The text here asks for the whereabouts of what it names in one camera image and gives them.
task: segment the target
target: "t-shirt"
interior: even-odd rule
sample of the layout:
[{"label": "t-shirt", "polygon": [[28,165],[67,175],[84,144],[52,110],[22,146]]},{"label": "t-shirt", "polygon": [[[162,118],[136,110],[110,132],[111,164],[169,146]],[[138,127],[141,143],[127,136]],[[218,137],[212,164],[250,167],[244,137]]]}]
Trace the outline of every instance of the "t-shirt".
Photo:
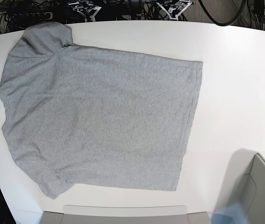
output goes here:
[{"label": "t-shirt", "polygon": [[79,46],[41,23],[8,54],[3,134],[51,198],[75,183],[174,191],[201,78],[202,62]]}]

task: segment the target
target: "white table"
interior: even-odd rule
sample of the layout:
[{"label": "white table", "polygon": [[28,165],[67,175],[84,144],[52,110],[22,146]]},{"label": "white table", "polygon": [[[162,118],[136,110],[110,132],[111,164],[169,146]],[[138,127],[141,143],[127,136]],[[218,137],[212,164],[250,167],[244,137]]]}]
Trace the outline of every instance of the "white table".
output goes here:
[{"label": "white table", "polygon": [[[203,61],[197,110],[176,192],[76,184],[56,200],[14,163],[1,127],[0,188],[14,218],[36,224],[42,211],[64,205],[148,207],[186,205],[188,213],[225,206],[235,179],[248,173],[255,152],[265,157],[265,31],[174,21],[73,24],[74,43]],[[0,35],[0,79],[23,32]]]}]

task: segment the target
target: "heather gray fabric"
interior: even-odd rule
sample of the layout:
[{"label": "heather gray fabric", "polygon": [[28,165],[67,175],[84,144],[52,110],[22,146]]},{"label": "heather gray fabric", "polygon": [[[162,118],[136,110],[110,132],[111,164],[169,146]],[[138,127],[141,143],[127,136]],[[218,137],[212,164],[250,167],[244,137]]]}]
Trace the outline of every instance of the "heather gray fabric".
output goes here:
[{"label": "heather gray fabric", "polygon": [[176,190],[202,62],[72,43],[59,23],[28,28],[0,83],[15,163],[56,198],[74,183]]}]

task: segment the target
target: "metal bracket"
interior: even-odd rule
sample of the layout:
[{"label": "metal bracket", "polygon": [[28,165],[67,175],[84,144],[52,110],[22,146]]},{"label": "metal bracket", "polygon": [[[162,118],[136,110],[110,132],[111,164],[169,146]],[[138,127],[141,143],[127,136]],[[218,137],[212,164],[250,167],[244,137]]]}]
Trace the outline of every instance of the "metal bracket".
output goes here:
[{"label": "metal bracket", "polygon": [[95,16],[101,10],[102,7],[96,6],[91,0],[77,0],[76,2],[68,3],[72,10],[78,12],[82,17],[85,18],[85,22],[96,22]]},{"label": "metal bracket", "polygon": [[[193,4],[193,2],[192,1],[188,1],[188,0],[180,0],[179,2],[181,2],[181,3],[186,3],[186,5],[182,8],[182,9],[180,9],[180,8],[173,8],[173,7],[170,7],[169,8],[169,10],[166,10],[160,3],[156,3],[168,16],[169,16],[169,19],[170,20],[176,20],[176,21],[178,21],[178,18],[179,18],[179,16],[190,6],[190,5],[192,5]],[[172,12],[174,11],[174,10],[181,10],[178,14],[176,14],[175,15],[175,17],[172,17]]]}]

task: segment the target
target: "floor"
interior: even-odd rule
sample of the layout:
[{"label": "floor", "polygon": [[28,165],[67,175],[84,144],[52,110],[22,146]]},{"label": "floor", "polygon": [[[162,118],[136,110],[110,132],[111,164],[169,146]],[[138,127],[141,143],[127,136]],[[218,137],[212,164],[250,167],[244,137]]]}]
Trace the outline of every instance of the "floor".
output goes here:
[{"label": "floor", "polygon": [[[194,22],[211,22],[211,20],[207,17],[207,15],[203,12],[198,0],[194,0],[195,5],[191,5],[186,11],[185,16],[188,21]],[[210,14],[218,21],[218,22],[227,22],[232,19],[237,13],[238,8],[242,0],[204,0],[205,7],[208,9]],[[247,26],[249,23],[249,11],[247,7],[245,8],[242,18],[244,20],[243,25]],[[2,29],[4,30],[4,21],[2,21]]]}]

